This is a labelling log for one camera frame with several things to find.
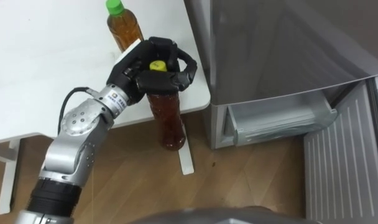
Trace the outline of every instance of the silver robot arm segment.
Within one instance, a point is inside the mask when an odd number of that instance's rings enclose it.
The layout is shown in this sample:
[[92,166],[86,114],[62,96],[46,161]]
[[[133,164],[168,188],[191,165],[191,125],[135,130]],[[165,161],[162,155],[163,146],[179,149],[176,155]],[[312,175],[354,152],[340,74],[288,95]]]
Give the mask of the silver robot arm segment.
[[27,210],[20,212],[16,223],[73,223],[71,215],[99,145],[128,101],[121,89],[108,85],[95,99],[84,101],[63,117],[62,130],[48,148]]

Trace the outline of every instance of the brown liquid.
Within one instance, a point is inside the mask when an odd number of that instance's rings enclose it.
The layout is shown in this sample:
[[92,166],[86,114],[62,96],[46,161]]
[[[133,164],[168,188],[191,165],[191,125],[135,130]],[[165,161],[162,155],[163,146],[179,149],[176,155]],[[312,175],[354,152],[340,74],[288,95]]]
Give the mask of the brown liquid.
[[160,143],[170,151],[177,151],[186,141],[179,108],[178,93],[160,96],[147,95],[153,116],[159,126]]
[[108,26],[121,52],[125,51],[135,40],[144,40],[137,18],[125,9],[120,16],[109,16]]

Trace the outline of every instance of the black cable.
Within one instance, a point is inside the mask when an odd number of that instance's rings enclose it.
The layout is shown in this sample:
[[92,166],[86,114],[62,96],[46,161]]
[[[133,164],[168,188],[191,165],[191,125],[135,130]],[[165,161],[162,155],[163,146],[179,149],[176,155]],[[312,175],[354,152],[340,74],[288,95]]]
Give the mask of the black cable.
[[61,122],[62,122],[62,119],[63,119],[63,115],[65,114],[65,107],[66,107],[66,104],[69,101],[70,97],[73,94],[78,93],[78,92],[85,92],[86,93],[86,91],[89,90],[89,89],[90,88],[88,88],[88,87],[76,87],[72,91],[70,91],[69,94],[65,97],[65,100],[62,103],[62,107],[60,108],[60,113],[59,113],[58,134],[60,132],[60,128],[61,128],[60,125],[61,125]]

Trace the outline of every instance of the label on robot arm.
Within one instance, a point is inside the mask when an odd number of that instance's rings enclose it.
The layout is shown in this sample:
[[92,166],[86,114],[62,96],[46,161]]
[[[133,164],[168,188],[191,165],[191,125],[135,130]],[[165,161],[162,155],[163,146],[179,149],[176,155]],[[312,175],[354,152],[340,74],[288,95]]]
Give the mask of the label on robot arm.
[[124,98],[114,90],[110,90],[106,98],[119,110],[119,113],[127,107],[127,102]]

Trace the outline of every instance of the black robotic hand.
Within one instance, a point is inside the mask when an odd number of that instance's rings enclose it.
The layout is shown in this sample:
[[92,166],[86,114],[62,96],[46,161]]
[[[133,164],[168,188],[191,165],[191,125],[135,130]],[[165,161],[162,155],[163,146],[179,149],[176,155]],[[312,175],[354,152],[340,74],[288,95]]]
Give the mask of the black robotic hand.
[[[187,67],[180,71],[178,59]],[[155,60],[163,60],[167,72],[150,70]],[[142,41],[117,63],[106,82],[125,91],[129,104],[140,102],[146,93],[169,95],[183,91],[193,82],[197,63],[170,39],[151,37]]]

